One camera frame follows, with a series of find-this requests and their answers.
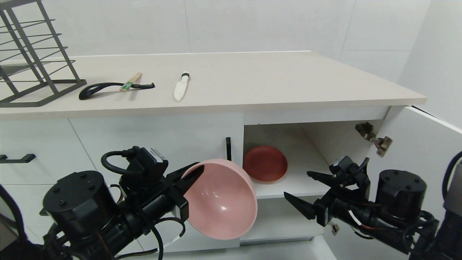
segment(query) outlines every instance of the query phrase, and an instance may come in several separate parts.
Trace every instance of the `wall tile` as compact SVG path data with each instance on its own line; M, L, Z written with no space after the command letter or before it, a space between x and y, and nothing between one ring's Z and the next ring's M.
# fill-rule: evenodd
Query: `wall tile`
M428 97L419 108L462 129L462 1L432 1L399 84Z
M343 51L340 61L391 82L397 82L409 51Z
M191 52L314 50L338 59L353 0L186 0Z
M429 0L357 0L343 50L411 50Z
M183 0L46 0L70 56L189 52ZM20 21L40 18L36 4L15 8ZM46 26L27 28L40 34ZM53 44L51 41L42 45Z

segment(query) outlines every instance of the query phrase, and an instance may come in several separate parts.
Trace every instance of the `black handle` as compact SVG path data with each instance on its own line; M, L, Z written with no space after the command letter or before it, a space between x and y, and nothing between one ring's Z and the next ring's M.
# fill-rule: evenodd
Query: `black handle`
M231 161L231 137L226 138L226 159Z
M2 163L28 163L35 158L35 154L26 154L21 159L7 160L8 156L0 155L0 164Z

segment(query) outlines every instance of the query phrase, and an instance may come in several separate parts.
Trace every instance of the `white countertop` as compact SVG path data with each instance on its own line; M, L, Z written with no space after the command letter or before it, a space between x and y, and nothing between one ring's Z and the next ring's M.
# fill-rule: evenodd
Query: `white countertop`
M88 100L78 99L79 89L42 107L0 108L0 120L418 105L426 101L425 96L414 91L309 51L75 59L80 78L88 84L125 83L142 72L138 83L154 82L156 87L126 93L119 92L119 87L108 87ZM59 66L62 63L45 65L48 71ZM188 71L191 77L186 95L178 103L173 98L173 89L183 71ZM71 75L65 68L53 74L52 79ZM29 70L11 78L30 80L33 74ZM25 84L16 85L23 89ZM0 98L11 95L5 83L0 83L0 89ZM37 101L50 93L46 87L20 100Z

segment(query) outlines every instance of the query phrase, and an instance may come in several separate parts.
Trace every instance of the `red bowl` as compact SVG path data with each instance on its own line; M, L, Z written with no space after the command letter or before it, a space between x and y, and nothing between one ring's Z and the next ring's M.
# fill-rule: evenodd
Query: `red bowl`
M260 182L275 182L287 172L287 159L278 149L257 146L244 156L244 170Z

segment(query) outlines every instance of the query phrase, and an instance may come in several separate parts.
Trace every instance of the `cabinet shelf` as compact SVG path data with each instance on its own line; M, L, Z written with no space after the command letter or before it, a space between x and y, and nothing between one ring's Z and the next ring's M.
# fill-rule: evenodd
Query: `cabinet shelf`
M315 220L307 220L284 198L258 201L258 215L252 228L240 238L240 244L309 240L324 231Z
M279 149L288 162L287 173L274 183L253 180L257 199L324 195L328 186L306 175L307 171L330 173L311 140L298 124L248 125L244 128L244 153L258 145Z

